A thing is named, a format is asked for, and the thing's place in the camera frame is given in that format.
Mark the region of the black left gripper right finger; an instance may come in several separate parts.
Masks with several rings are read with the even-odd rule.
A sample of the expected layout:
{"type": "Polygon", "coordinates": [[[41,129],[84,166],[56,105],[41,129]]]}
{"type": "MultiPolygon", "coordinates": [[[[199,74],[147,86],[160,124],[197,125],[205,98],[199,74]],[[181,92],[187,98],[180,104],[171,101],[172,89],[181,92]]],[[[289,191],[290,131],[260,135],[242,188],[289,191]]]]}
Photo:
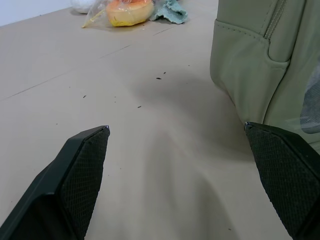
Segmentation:
{"type": "Polygon", "coordinates": [[[298,134],[246,122],[262,186],[294,240],[320,238],[320,155],[298,134]]]}

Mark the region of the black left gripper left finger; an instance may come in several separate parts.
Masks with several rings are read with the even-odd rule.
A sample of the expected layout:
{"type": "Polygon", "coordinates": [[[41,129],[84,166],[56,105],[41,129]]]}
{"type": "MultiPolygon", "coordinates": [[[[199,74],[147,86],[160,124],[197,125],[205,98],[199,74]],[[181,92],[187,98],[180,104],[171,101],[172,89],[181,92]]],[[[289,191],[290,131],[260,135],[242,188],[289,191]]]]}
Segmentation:
{"type": "Polygon", "coordinates": [[[83,240],[101,188],[110,128],[69,138],[0,227],[2,240],[83,240]]]}

